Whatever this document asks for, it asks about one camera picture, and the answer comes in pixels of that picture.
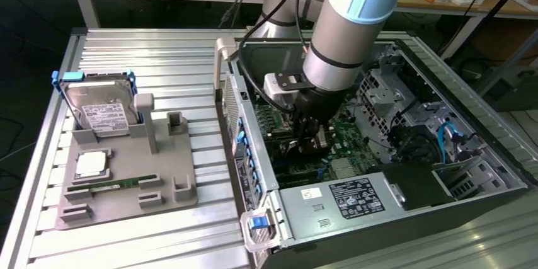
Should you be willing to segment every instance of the motherboard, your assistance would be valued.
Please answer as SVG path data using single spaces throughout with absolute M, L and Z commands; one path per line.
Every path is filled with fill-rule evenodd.
M 291 116 L 258 99 L 255 114 L 280 189 L 363 175 L 379 165 L 352 113 L 342 107 L 326 125 L 328 151 L 302 159 L 283 157 L 294 144 Z

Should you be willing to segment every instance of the white sticker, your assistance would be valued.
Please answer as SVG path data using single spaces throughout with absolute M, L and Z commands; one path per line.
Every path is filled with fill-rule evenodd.
M 116 185 L 111 185 L 111 186 L 103 186 L 103 187 L 97 187 L 97 188 L 92 188 L 89 189 L 89 192 L 105 192 L 108 190 L 116 190 L 120 189 L 121 186 Z
M 95 133 L 128 129 L 124 106 L 120 103 L 84 105 L 83 111 Z
M 303 200 L 307 200 L 310 198 L 319 198 L 322 196 L 322 191 L 316 187 L 302 190 L 300 194 L 303 195 Z

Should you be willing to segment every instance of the aluminum profile table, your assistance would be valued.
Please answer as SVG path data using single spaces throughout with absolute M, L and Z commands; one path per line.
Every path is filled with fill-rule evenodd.
M 69 39 L 61 71 L 135 71 L 140 93 L 155 94 L 153 118 L 182 110 L 190 119 L 199 204 L 165 214 L 53 230 L 73 118 L 53 93 L 21 189 L 0 268 L 248 268 L 212 99 L 218 37 L 243 31 L 89 30 Z M 403 32 L 399 38 L 458 96 L 459 78 Z M 537 153 L 503 128 L 487 125 L 490 108 L 458 96 L 491 133 L 538 175 Z M 538 268 L 538 194 L 531 192 L 458 229 L 399 244 L 324 268 Z

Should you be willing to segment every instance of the gray floor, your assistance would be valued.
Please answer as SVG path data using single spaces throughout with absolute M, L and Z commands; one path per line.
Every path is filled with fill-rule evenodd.
M 52 92 L 49 76 L 60 67 L 71 29 L 84 25 L 75 0 L 0 0 L 0 117 L 24 125 L 12 151 L 37 139 L 41 119 Z M 215 28 L 227 3 L 168 0 L 95 0 L 101 26 L 108 28 Z M 32 12 L 39 12 L 44 20 Z M 254 24 L 260 5 L 246 4 L 236 28 Z M 395 13 L 384 30 L 412 30 L 435 50 L 450 37 L 438 30 L 438 15 Z M 0 155 L 9 149 L 17 125 L 0 119 Z M 33 148 L 0 162 L 21 178 Z M 0 243 L 11 220 L 20 187 L 3 173 L 0 177 Z

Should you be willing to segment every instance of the power supply label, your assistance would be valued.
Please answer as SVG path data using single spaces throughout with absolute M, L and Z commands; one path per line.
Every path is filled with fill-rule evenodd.
M 383 203 L 367 178 L 328 186 L 342 217 L 354 219 L 384 211 Z
M 128 129 L 124 106 L 120 103 L 84 105 L 83 111 L 96 133 Z

